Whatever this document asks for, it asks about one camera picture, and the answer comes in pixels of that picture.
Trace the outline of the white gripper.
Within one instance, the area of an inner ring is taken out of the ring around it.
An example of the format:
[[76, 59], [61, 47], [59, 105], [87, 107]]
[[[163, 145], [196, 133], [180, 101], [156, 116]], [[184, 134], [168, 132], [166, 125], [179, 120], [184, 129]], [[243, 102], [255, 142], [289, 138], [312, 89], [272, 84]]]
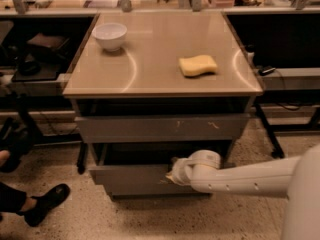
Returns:
[[191, 159], [180, 158], [173, 163], [171, 172], [165, 177], [172, 183], [180, 186], [189, 186], [193, 175], [194, 163]]

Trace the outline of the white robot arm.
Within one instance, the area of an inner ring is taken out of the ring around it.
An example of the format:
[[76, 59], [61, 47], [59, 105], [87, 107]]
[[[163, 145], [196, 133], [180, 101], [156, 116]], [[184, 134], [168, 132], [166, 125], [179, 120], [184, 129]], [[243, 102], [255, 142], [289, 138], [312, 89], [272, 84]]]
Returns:
[[221, 156], [199, 150], [173, 163], [167, 178], [202, 193], [283, 197], [281, 240], [320, 240], [320, 146], [300, 156], [223, 169]]

